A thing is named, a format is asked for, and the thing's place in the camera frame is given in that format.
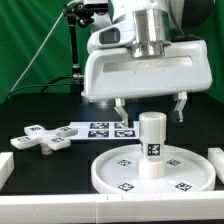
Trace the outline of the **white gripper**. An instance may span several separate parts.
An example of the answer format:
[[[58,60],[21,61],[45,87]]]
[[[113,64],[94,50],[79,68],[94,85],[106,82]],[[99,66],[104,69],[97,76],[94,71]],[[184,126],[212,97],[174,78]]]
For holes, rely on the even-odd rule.
[[[176,93],[172,119],[182,122],[186,92],[203,91],[211,84],[206,43],[176,42],[163,56],[146,59],[133,59],[126,48],[94,51],[86,62],[84,96],[91,102],[115,99],[114,109],[128,127],[124,99]]]

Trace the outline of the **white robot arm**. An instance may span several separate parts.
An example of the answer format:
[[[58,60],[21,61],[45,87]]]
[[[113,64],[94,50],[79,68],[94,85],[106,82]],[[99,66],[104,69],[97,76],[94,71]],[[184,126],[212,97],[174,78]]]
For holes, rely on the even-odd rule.
[[[208,89],[212,75],[203,40],[173,42],[170,23],[183,13],[184,0],[108,0],[111,22],[100,22],[88,40],[84,97],[113,100],[122,123],[129,98],[173,94],[182,112],[189,92]]]

